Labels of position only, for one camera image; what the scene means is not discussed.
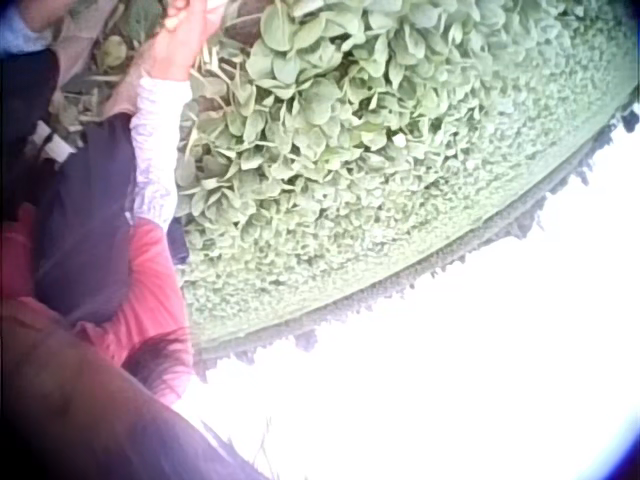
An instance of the clothing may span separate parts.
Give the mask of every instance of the clothing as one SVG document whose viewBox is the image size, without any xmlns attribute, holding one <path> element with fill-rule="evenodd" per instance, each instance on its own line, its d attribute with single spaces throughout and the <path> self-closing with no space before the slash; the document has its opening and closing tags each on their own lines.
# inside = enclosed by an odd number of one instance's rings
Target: clothing
<svg viewBox="0 0 640 480">
<path fill-rule="evenodd" d="M 18 51 L 10 45 L 8 53 Z M 8 57 L 1 70 L 3 120 L 10 120 L 3 125 L 23 121 L 21 129 L 3 129 L 2 143 L 11 134 L 24 145 L 46 115 L 57 57 L 48 50 Z M 37 304 L 35 294 L 118 366 L 142 341 L 187 325 L 166 230 L 177 201 L 180 113 L 190 98 L 188 82 L 143 79 L 134 119 L 118 114 L 88 127 L 86 146 L 61 166 L 37 212 L 22 205 L 17 224 L 3 224 L 2 298 Z M 3 173 L 10 159 L 25 163 L 19 147 L 3 147 Z M 185 356 L 192 358 L 190 346 Z M 173 377 L 173 390 L 188 378 Z"/>
<path fill-rule="evenodd" d="M 19 221 L 2 226 L 0 293 L 3 305 L 4 300 L 17 300 L 15 304 L 24 308 L 50 311 L 33 298 L 30 246 L 35 213 L 31 205 L 24 204 L 18 212 Z M 162 228 L 141 218 L 133 225 L 130 235 L 130 289 L 123 305 L 109 322 L 102 325 L 80 322 L 73 328 L 76 336 L 92 344 L 117 366 L 122 365 L 142 341 L 187 327 L 184 300 Z M 57 314 L 51 316 L 51 320 L 68 326 L 64 317 Z M 187 364 L 193 358 L 188 343 L 184 358 Z M 168 404 L 175 402 L 185 391 L 189 378 L 189 375 L 171 377 L 172 388 L 161 400 Z"/>
<path fill-rule="evenodd" d="M 38 120 L 48 115 L 57 82 L 58 59 L 51 50 L 0 60 L 3 220 L 17 220 L 18 207 L 33 188 L 23 152 Z"/>
<path fill-rule="evenodd" d="M 138 86 L 138 112 L 131 121 L 137 161 L 134 215 L 156 222 L 165 231 L 178 202 L 174 171 L 180 114 L 189 100 L 189 82 L 143 77 Z"/>
<path fill-rule="evenodd" d="M 17 2 L 0 15 L 0 58 L 44 50 L 51 43 L 51 31 L 32 32 L 20 16 Z"/>
<path fill-rule="evenodd" d="M 35 240 L 35 295 L 65 318 L 113 318 L 130 285 L 130 223 L 135 155 L 128 114 L 85 129 L 41 201 Z"/>
</svg>

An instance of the dark hair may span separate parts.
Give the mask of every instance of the dark hair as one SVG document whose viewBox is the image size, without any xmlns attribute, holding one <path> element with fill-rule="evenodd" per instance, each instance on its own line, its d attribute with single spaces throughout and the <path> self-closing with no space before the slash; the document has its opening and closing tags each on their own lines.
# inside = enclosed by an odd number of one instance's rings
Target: dark hair
<svg viewBox="0 0 640 480">
<path fill-rule="evenodd" d="M 143 340 L 129 352 L 122 368 L 156 397 L 169 391 L 181 396 L 184 392 L 177 391 L 168 378 L 193 372 L 185 355 L 189 348 L 186 329 L 156 335 Z"/>
</svg>

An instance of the sleeve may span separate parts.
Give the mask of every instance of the sleeve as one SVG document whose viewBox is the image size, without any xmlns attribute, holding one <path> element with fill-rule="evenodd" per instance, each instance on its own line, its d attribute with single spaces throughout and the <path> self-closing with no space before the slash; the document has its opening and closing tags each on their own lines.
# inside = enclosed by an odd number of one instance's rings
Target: sleeve
<svg viewBox="0 0 640 480">
<path fill-rule="evenodd" d="M 17 2 L 0 15 L 0 58 L 39 52 L 51 43 L 51 31 L 35 33 L 29 30 L 20 16 Z"/>
<path fill-rule="evenodd" d="M 136 154 L 134 215 L 169 227 L 178 200 L 174 170 L 180 141 L 180 115 L 191 99 L 189 82 L 143 77 L 138 113 L 131 120 Z"/>
<path fill-rule="evenodd" d="M 115 318 L 102 325 L 79 323 L 75 331 L 118 366 L 142 341 L 187 328 L 184 299 L 162 228 L 137 219 L 130 255 L 131 287 Z M 186 350 L 191 363 L 191 346 Z"/>
</svg>

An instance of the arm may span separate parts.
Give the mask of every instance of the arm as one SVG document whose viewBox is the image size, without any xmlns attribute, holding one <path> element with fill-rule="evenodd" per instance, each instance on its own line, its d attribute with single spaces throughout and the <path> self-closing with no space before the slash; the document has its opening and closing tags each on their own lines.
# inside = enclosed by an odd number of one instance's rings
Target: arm
<svg viewBox="0 0 640 480">
<path fill-rule="evenodd" d="M 131 121 L 137 185 L 129 295 L 113 321 L 76 327 L 79 336 L 116 365 L 121 365 L 142 341 L 187 327 L 165 230 L 176 206 L 174 169 L 179 121 L 191 90 L 188 82 L 143 78 L 138 94 L 138 113 Z"/>
</svg>

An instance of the hand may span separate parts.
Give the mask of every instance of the hand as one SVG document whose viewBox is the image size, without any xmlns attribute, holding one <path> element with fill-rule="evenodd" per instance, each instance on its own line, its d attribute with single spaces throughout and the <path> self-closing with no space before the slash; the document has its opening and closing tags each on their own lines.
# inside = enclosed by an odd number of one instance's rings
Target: hand
<svg viewBox="0 0 640 480">
<path fill-rule="evenodd" d="M 160 80 L 185 81 L 202 46 L 214 34 L 224 14 L 225 4 L 207 0 L 173 0 L 164 26 L 152 40 L 147 73 Z"/>
</svg>

